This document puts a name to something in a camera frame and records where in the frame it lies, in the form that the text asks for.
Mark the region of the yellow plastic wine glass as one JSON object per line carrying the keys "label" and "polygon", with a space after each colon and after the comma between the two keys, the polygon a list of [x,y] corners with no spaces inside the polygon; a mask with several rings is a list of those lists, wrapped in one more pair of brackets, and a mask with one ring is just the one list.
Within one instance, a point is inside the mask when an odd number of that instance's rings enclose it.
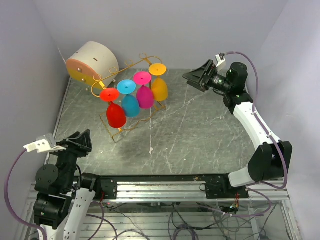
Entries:
{"label": "yellow plastic wine glass", "polygon": [[154,82],[151,84],[151,91],[153,93],[154,99],[157,102],[162,102],[168,98],[168,86],[166,82],[161,78],[167,71],[167,68],[162,63],[154,63],[149,69],[149,73],[155,76]]}

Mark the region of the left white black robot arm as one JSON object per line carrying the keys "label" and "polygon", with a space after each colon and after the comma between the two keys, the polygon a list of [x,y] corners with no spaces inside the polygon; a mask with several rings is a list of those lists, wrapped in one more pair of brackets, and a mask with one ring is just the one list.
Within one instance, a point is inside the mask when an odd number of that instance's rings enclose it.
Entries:
{"label": "left white black robot arm", "polygon": [[41,240],[77,240],[86,211],[93,199],[102,193],[96,181],[78,182],[76,197],[68,196],[73,190],[79,158],[92,151],[91,131],[75,132],[57,142],[52,134],[35,143],[38,153],[57,156],[56,164],[45,164],[36,173],[37,198],[33,206],[34,222]]}

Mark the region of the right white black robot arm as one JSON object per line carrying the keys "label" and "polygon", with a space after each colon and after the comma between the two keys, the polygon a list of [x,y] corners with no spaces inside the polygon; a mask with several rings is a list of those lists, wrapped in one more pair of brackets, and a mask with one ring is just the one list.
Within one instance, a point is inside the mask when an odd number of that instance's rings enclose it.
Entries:
{"label": "right white black robot arm", "polygon": [[238,192],[238,187],[256,183],[267,184],[269,180],[279,178],[282,178],[286,185],[293,152],[292,144],[282,141],[274,134],[254,109],[254,100],[245,90],[247,66],[241,62],[233,62],[226,74],[221,75],[219,70],[223,65],[223,60],[214,64],[210,59],[200,68],[182,76],[188,85],[201,92],[212,89],[221,95],[224,105],[242,124],[255,149],[246,167],[229,173],[228,181],[220,186],[221,194],[231,198]]}

